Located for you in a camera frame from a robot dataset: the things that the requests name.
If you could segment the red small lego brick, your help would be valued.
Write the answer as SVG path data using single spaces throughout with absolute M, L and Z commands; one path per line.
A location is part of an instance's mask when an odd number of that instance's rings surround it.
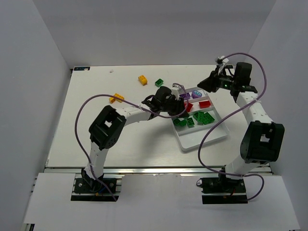
M 200 101 L 199 102 L 200 109 L 209 108 L 210 106 L 211 106 L 210 101 Z

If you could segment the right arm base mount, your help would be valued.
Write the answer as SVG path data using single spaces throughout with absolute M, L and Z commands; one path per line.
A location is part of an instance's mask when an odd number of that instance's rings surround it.
M 204 205 L 247 204 L 246 187 L 243 179 L 233 180 L 226 175 L 200 178 L 196 186 L 202 189 Z

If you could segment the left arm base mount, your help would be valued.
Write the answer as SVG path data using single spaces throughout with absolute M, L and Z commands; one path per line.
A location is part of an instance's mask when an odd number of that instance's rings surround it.
M 71 201 L 78 202 L 116 202 L 121 192 L 122 179 L 120 177 L 98 177 L 92 179 L 81 169 L 81 176 L 75 177 Z

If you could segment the green long lego brick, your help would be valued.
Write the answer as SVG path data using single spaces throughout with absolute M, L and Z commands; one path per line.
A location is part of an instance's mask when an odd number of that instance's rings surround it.
M 193 118 L 196 120 L 198 125 L 204 124 L 204 112 L 198 111 L 193 114 Z

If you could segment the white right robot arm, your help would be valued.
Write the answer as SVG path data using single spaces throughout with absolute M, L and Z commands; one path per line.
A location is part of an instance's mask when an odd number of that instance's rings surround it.
M 252 169 L 277 161 L 285 128 L 283 124 L 275 123 L 262 107 L 260 95 L 250 84 L 252 65 L 237 63 L 233 75 L 227 75 L 226 67 L 218 64 L 197 86 L 207 92 L 229 90 L 245 116 L 248 128 L 240 144 L 240 153 L 222 171 L 227 178 L 239 180 Z

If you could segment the green lego plate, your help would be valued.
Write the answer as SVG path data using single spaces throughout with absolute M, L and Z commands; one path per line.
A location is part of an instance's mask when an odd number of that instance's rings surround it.
M 204 125 L 208 125 L 208 124 L 211 124 L 213 122 L 215 122 L 214 117 L 210 113 L 208 113 L 208 112 L 204 113 L 204 115 L 203 115 L 203 124 Z

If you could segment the green rounded lego piece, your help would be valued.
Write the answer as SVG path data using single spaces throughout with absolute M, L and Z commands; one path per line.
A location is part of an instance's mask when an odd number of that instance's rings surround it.
M 176 127 L 185 127 L 187 125 L 187 120 L 186 119 L 180 120 L 179 118 L 175 118 L 173 120 L 173 124 Z

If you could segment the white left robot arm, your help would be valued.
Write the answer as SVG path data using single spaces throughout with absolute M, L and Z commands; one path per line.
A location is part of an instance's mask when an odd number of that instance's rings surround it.
M 107 153 L 118 141 L 125 126 L 149 121 L 167 113 L 167 118 L 188 117 L 188 101 L 179 95 L 184 87 L 174 83 L 172 88 L 159 87 L 154 95 L 146 97 L 141 104 L 130 103 L 126 108 L 105 106 L 89 127 L 91 149 L 85 153 L 88 164 L 81 171 L 83 180 L 96 192 L 101 187 L 108 189 L 103 181 L 103 167 Z

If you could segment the tiny green lego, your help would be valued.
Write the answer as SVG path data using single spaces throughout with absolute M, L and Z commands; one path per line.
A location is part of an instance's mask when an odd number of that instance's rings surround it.
M 187 118 L 186 120 L 187 120 L 187 126 L 188 126 L 189 128 L 194 127 L 195 123 L 194 123 L 194 120 L 193 120 L 192 117 L 189 117 L 189 118 Z

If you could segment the purple flower lego piece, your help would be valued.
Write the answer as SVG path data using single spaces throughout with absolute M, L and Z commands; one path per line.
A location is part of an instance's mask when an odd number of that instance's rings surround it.
M 203 94 L 200 91 L 198 91 L 198 90 L 194 90 L 191 93 L 191 97 L 193 99 L 201 98 L 202 96 L 203 96 Z

